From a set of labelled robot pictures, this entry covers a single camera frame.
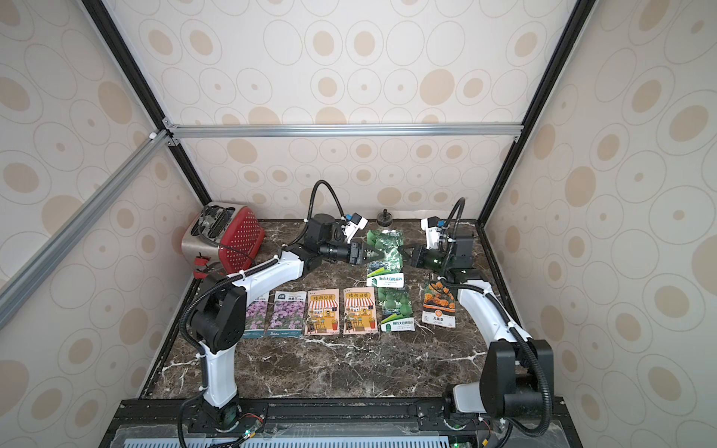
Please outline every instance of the wire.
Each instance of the wire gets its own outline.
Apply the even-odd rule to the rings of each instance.
[[[485,294],[482,288],[479,288],[474,285],[457,285],[455,283],[448,282],[443,282],[443,285],[448,288],[471,290],[478,292],[479,294],[483,295],[483,297],[486,297],[493,304],[493,306],[498,310],[500,316],[503,318],[503,321],[506,325],[513,322],[511,317],[508,315],[508,312],[505,311],[505,308],[503,308],[501,303],[498,302],[498,299],[495,298],[493,294]],[[548,426],[550,426],[550,418],[553,414],[553,399],[550,395],[548,378],[545,376],[545,372],[543,372],[543,368],[541,367],[540,363],[538,363],[538,359],[536,358],[535,353],[533,353],[530,346],[528,346],[528,343],[525,342],[523,336],[521,336],[521,334],[518,332],[518,329],[514,325],[511,325],[508,327],[508,330],[511,332],[511,335],[513,335],[513,338],[515,338],[516,342],[518,343],[518,347],[528,360],[528,364],[533,369],[536,379],[538,380],[538,387],[540,388],[540,392],[543,398],[543,415],[540,418],[540,423],[535,428],[528,428],[527,426],[523,425],[515,419],[507,420],[513,425],[515,425],[515,427],[518,428],[518,430],[526,436],[539,437],[545,434],[545,432],[548,430]]]
[[[309,198],[309,210],[308,210],[308,213],[306,214],[306,221],[309,221],[311,219],[311,217],[313,216],[313,203],[314,203],[314,200],[316,199],[316,191],[318,190],[318,187],[320,185],[326,185],[326,188],[331,193],[331,196],[333,196],[333,201],[336,202],[336,206],[338,207],[338,213],[341,214],[342,218],[344,218],[346,215],[343,214],[343,207],[341,207],[341,202],[338,200],[338,196],[336,196],[336,192],[333,190],[333,188],[327,181],[320,179],[320,180],[316,181],[316,183],[314,184],[314,187],[311,189],[311,197]],[[308,228],[308,222],[306,222],[304,224],[304,227],[301,229],[301,233],[299,233],[299,236],[294,238],[294,241],[289,243],[289,246],[292,244],[296,244],[306,234],[307,228]]]
[[[458,204],[459,202],[456,201],[455,204],[453,204],[453,208],[451,209],[450,213],[448,214],[448,217],[445,221],[443,221],[443,225],[441,226],[441,233],[438,236],[438,248],[441,252],[444,251],[443,249],[443,241],[446,230],[448,230],[448,227],[450,227],[450,222],[453,219],[453,215],[455,215],[455,212],[458,210]]]
[[[253,268],[247,270],[245,272],[245,274],[247,277],[249,277],[250,275],[261,272],[261,271],[273,266],[274,264],[277,264],[278,262],[279,262],[278,259],[272,258],[271,260],[269,260],[267,262],[259,264],[258,266],[254,266]],[[204,298],[209,297],[211,294],[214,294],[216,291],[222,289],[223,287],[226,287],[228,284],[234,282],[235,280],[236,279],[234,277],[226,277],[226,278],[218,281],[214,285],[212,285],[208,290],[204,291],[199,297],[197,297],[188,307],[186,307],[186,309],[184,310],[184,312],[181,315],[181,318],[179,319],[179,334],[185,341],[187,341],[187,343],[189,343],[192,347],[194,347],[194,350],[196,350],[196,352],[199,354],[199,358],[201,360],[201,386],[203,389],[206,389],[208,386],[207,378],[206,378],[207,377],[207,375],[206,375],[206,356],[205,356],[206,350],[204,350],[204,347],[196,339],[194,339],[192,337],[192,335],[189,334],[189,330],[187,330],[187,323],[189,321],[189,318],[192,316],[196,306],[202,300],[204,300]],[[182,429],[182,425],[181,425],[184,408],[186,408],[186,406],[189,403],[191,403],[192,401],[200,399],[203,395],[204,395],[204,392],[202,391],[200,394],[198,394],[188,400],[185,400],[185,402],[183,402],[179,407],[179,416],[177,418],[177,430],[179,433],[179,445],[181,446],[181,448],[186,448],[186,444],[184,443],[184,434],[182,433],[183,429]],[[222,444],[222,445],[219,445],[218,447],[223,447],[223,446],[231,446],[231,445]]]
[[[460,221],[460,217],[463,215],[463,208],[465,207],[465,198],[460,198],[455,203],[454,208],[456,209],[456,217],[455,221],[453,221],[453,228],[451,228],[451,234],[448,242],[448,249],[446,250],[446,255],[443,257],[443,263],[441,264],[441,277],[445,277],[446,273],[448,272],[448,264],[450,261],[450,258],[453,256],[453,251],[455,251],[455,237],[458,233],[458,222]]]
[[[505,435],[502,439],[498,442],[497,445],[495,445],[493,448],[503,448],[505,444],[508,442],[508,439],[511,437],[511,433],[513,432],[513,425],[508,422],[508,428],[505,430]]]
[[[210,244],[210,245],[212,245],[212,246],[221,247],[222,249],[231,250],[231,251],[233,251],[233,252],[236,252],[237,254],[244,255],[246,258],[252,260],[252,264],[254,264],[254,263],[255,263],[254,257],[252,257],[251,255],[249,255],[248,253],[243,252],[243,251],[238,250],[238,249],[235,249],[234,247],[231,247],[231,246],[226,246],[226,245],[224,245],[224,244],[222,244],[222,243],[220,243],[220,242],[216,242],[216,241],[214,241],[213,239],[209,238],[207,235],[204,234],[204,232],[202,231],[202,230],[203,230],[203,229],[202,229],[202,226],[205,226],[205,223],[206,223],[206,213],[207,213],[212,207],[216,207],[217,210],[221,209],[222,211],[221,211],[220,213],[227,213],[227,209],[226,209],[225,207],[222,207],[222,206],[212,206],[212,205],[209,205],[209,204],[205,205],[204,208],[201,210],[201,213],[200,213],[200,215],[199,215],[199,218],[196,220],[197,227],[199,227],[199,238],[200,238],[202,241],[204,241],[204,242],[206,242],[207,244]]]
[[[476,426],[479,426],[481,423],[483,423],[485,425],[485,427],[488,429],[488,437],[486,437],[485,439],[490,440],[490,436],[493,435],[493,431],[490,430],[490,425],[488,424],[488,422],[486,420],[473,419],[473,423],[475,423]]]
[[[256,420],[259,420],[259,423],[264,426],[264,419],[262,419],[260,416],[256,414],[252,414],[251,412],[247,412],[246,414],[242,415],[239,419],[243,419],[244,417],[254,417]]]
[[[464,424],[463,426],[458,425],[459,427],[456,427],[451,424],[448,424],[446,419],[443,419],[443,424],[446,425],[446,427],[451,431],[462,431],[463,429],[465,429],[466,426],[468,426],[468,423]]]

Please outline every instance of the toaster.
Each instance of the toaster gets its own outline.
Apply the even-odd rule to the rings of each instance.
[[[195,278],[249,269],[264,240],[256,215],[243,205],[210,202],[192,223],[182,237],[181,251]]]

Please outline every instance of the white label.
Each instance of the white label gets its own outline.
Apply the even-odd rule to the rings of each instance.
[[[441,327],[455,328],[455,316],[449,316],[445,314],[438,316],[436,315],[436,313],[427,313],[426,311],[424,311],[423,316],[421,317],[421,322],[430,323]]]
[[[381,324],[381,331],[416,331],[413,318],[396,319]]]
[[[300,300],[306,301],[306,291],[288,292],[288,291],[277,291],[274,293],[274,301],[277,302],[295,302]]]
[[[366,279],[366,286],[377,287],[403,287],[403,272],[396,274],[383,274]]]

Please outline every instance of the enclosure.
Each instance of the enclosure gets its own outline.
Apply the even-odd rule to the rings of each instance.
[[[320,179],[411,243],[466,199],[475,266],[552,347],[571,446],[708,446],[715,44],[709,0],[0,1],[0,447],[109,446],[123,401],[195,394],[187,228],[248,206],[270,259]],[[326,190],[314,212],[338,216]],[[242,340],[239,395],[438,397],[488,349],[456,310]]]

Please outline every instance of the purple flower seed packet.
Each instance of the purple flower seed packet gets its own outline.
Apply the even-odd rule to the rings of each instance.
[[[247,303],[247,318],[244,324],[242,339],[261,338],[264,335],[264,321],[267,317],[268,303],[268,291],[252,302]]]
[[[303,332],[306,291],[274,293],[274,314],[269,322],[269,336],[299,338]]]

